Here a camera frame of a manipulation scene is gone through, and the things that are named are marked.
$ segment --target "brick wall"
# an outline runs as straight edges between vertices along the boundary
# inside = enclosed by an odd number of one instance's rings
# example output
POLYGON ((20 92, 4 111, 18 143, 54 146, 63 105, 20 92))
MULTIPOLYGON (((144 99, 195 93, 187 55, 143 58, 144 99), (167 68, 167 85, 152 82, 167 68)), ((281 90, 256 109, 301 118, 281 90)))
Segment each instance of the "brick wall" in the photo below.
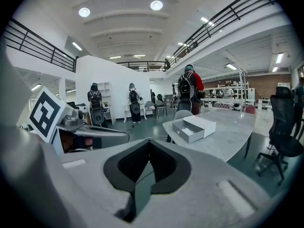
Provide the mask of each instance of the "brick wall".
MULTIPOLYGON (((226 81, 231 80, 239 81, 239 78, 223 79, 221 83, 219 81, 204 83, 205 88, 217 87, 219 85, 224 85, 226 81)), ((265 76, 255 76, 246 77, 246 81, 249 82, 250 88, 256 89, 256 99, 261 95, 262 97, 269 98, 271 95, 276 93, 277 83, 291 83, 290 74, 278 74, 278 75, 265 75, 265 76)))

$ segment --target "black backpack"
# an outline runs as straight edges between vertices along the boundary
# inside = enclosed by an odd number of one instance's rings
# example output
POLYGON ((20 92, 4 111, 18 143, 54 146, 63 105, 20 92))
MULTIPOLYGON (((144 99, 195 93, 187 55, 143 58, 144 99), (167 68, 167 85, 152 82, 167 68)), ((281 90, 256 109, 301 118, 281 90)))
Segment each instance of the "black backpack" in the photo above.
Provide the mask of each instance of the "black backpack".
POLYGON ((190 100, 195 95, 194 85, 190 81, 191 75, 192 73, 188 73, 187 76, 184 76, 184 74, 180 76, 181 80, 178 84, 180 100, 190 100))
POLYGON ((135 90, 130 90, 129 99, 131 103, 138 102, 138 94, 135 90))

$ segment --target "fluorescent light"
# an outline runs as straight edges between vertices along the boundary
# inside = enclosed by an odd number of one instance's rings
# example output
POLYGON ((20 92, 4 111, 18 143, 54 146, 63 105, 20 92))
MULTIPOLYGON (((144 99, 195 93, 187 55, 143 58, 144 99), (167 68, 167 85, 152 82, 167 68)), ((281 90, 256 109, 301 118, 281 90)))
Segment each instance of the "fluorescent light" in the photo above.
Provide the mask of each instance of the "fluorescent light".
POLYGON ((109 57, 110 59, 121 58, 121 56, 109 57))
POLYGON ((75 42, 72 42, 72 44, 79 50, 82 51, 81 47, 79 45, 77 45, 75 42))
POLYGON ((280 63, 282 61, 282 58, 283 58, 283 53, 279 53, 277 55, 276 63, 280 63))
POLYGON ((208 23, 208 24, 210 24, 211 26, 214 26, 214 24, 211 21, 209 21, 208 19, 206 19, 204 17, 201 17, 201 20, 204 21, 204 22, 206 22, 206 23, 208 23))
POLYGON ((72 89, 72 90, 68 90, 66 93, 71 93, 71 92, 74 92, 76 91, 75 89, 72 89))
POLYGON ((161 10, 162 9, 162 2, 161 1, 153 1, 151 3, 150 7, 153 10, 161 10))
POLYGON ((78 13, 81 17, 88 17, 91 12, 88 8, 81 8, 78 13))
POLYGON ((184 46, 184 47, 186 47, 186 46, 190 46, 190 45, 186 45, 186 44, 183 44, 183 43, 181 43, 181 42, 179 42, 179 43, 177 43, 177 45, 179 45, 179 46, 184 46))
POLYGON ((235 66, 232 66, 230 63, 226 65, 227 67, 230 67, 233 70, 236 70, 237 68, 235 66))
POLYGON ((37 84, 34 88, 31 89, 31 91, 34 91, 35 89, 38 89, 41 86, 41 84, 37 84))

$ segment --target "black metal railing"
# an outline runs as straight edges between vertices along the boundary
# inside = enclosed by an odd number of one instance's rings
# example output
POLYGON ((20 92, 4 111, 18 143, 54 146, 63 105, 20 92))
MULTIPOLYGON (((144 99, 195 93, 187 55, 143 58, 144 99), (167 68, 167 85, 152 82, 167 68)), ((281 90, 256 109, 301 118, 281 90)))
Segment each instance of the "black metal railing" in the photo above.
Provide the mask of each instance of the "black metal railing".
POLYGON ((132 61, 132 62, 120 62, 117 64, 128 67, 138 72, 150 72, 150 71, 162 72, 165 66, 164 61, 132 61))
POLYGON ((218 34, 226 26, 257 9, 267 5, 274 5, 275 0, 235 0, 195 31, 172 55, 171 66, 193 51, 200 43, 218 34))
POLYGON ((8 47, 75 72, 76 60, 74 58, 13 18, 5 28, 4 38, 8 47))

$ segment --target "round ceiling light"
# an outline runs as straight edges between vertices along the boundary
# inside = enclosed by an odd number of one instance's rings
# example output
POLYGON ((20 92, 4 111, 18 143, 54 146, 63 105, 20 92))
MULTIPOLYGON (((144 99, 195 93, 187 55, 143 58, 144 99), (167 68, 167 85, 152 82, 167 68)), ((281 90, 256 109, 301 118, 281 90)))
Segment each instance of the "round ceiling light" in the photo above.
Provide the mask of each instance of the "round ceiling light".
POLYGON ((153 10, 161 10, 162 9, 162 2, 161 1, 153 1, 151 3, 150 7, 153 10))
POLYGON ((79 10, 78 13, 81 17, 88 17, 90 15, 90 9, 82 8, 82 9, 79 10))

